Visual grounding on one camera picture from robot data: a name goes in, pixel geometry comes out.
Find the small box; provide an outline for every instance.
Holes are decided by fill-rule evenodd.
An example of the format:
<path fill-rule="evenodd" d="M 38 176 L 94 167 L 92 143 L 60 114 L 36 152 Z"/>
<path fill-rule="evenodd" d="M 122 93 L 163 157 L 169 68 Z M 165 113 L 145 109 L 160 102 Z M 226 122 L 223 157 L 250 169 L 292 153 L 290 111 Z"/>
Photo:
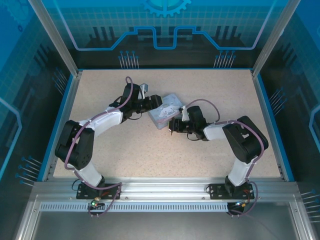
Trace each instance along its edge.
<path fill-rule="evenodd" d="M 183 104 L 175 94 L 170 94 L 162 98 L 162 105 L 149 111 L 149 116 L 158 129 L 168 126 L 169 121 L 179 115 L 179 108 Z"/>

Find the black bracket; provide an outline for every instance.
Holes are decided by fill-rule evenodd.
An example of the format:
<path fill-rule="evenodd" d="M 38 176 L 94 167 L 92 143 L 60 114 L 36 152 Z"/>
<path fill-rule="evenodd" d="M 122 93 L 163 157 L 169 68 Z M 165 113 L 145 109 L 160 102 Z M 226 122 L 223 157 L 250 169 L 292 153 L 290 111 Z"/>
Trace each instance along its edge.
<path fill-rule="evenodd" d="M 103 187 L 109 187 L 112 186 L 114 184 L 107 184 L 104 183 Z M 76 193 L 76 199 L 88 199 L 88 200 L 92 200 L 96 197 L 101 197 L 102 200 L 112 200 L 114 199 L 116 193 L 117 193 L 118 187 L 113 187 L 107 190 L 102 190 L 102 191 L 98 191 L 95 190 L 87 185 L 85 185 L 83 182 L 79 184 L 78 186 L 78 190 Z M 120 192 L 118 194 L 118 196 L 116 196 L 116 200 L 120 199 Z"/>
<path fill-rule="evenodd" d="M 209 184 L 206 192 L 210 194 L 211 200 L 247 200 L 255 199 L 254 190 L 251 184 L 245 182 L 238 186 L 233 194 L 229 194 L 225 183 Z"/>

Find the robotic arm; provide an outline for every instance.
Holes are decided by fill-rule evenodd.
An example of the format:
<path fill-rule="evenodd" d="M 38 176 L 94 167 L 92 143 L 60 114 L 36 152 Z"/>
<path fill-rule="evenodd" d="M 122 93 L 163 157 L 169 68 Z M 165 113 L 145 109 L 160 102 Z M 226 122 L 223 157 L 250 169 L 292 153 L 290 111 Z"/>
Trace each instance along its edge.
<path fill-rule="evenodd" d="M 177 133 L 195 134 L 197 140 L 211 141 L 226 138 L 235 155 L 235 162 L 231 172 L 225 178 L 225 190 L 230 197 L 242 193 L 247 185 L 252 164 L 269 143 L 266 137 L 247 116 L 237 119 L 237 123 L 207 123 L 199 106 L 192 106 L 182 110 L 182 119 L 173 118 L 169 122 L 169 130 Z"/>
<path fill-rule="evenodd" d="M 79 130 L 88 121 L 91 121 L 81 132 L 78 141 L 74 145 L 69 157 L 67 166 L 74 169 L 77 176 L 93 187 L 102 188 L 105 186 L 104 177 L 96 170 L 91 162 L 94 139 L 109 128 L 119 125 L 130 119 L 133 113 L 142 114 L 152 109 L 158 108 L 162 104 L 162 99 L 158 95 L 145 97 L 148 92 L 148 85 L 133 84 L 133 91 L 127 103 L 117 110 L 130 96 L 131 84 L 128 83 L 121 97 L 111 103 L 101 116 L 94 120 L 82 120 L 75 122 L 69 120 L 65 123 L 58 144 L 55 148 L 55 155 L 65 162 L 71 144 Z"/>

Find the beige work surface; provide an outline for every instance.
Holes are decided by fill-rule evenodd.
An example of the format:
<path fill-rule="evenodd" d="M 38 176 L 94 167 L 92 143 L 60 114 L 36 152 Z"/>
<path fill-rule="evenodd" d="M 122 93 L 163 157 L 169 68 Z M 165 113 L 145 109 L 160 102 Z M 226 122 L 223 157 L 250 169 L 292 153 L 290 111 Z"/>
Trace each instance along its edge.
<path fill-rule="evenodd" d="M 84 70 L 70 119 L 85 120 L 106 109 L 122 95 L 126 76 L 138 85 L 148 84 L 147 96 L 174 93 L 183 104 L 199 98 L 210 100 L 218 107 L 221 121 L 247 115 L 270 143 L 251 73 L 246 69 Z M 197 104 L 207 122 L 214 122 L 215 109 L 206 102 Z M 141 119 L 127 120 L 96 138 L 92 161 L 104 177 L 225 177 L 235 156 L 226 139 L 190 141 L 186 134 L 171 135 L 168 128 L 158 130 L 144 113 Z M 271 144 L 251 176 L 280 176 Z M 54 177 L 74 175 L 59 160 Z"/>

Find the glass panel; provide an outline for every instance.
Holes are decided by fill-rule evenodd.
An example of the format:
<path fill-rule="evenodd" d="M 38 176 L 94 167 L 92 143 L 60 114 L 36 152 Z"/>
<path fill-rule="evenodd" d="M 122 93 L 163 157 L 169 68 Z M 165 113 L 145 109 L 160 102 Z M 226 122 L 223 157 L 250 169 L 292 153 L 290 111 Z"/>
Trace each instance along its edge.
<path fill-rule="evenodd" d="M 251 68 L 287 0 L 44 0 L 79 68 Z"/>
<path fill-rule="evenodd" d="M 303 192 L 320 191 L 319 13 L 319 1 L 302 0 L 261 70 L 293 175 L 308 183 Z"/>
<path fill-rule="evenodd" d="M 27 0 L 1 1 L 0 23 L 0 232 L 14 239 L 70 72 Z"/>

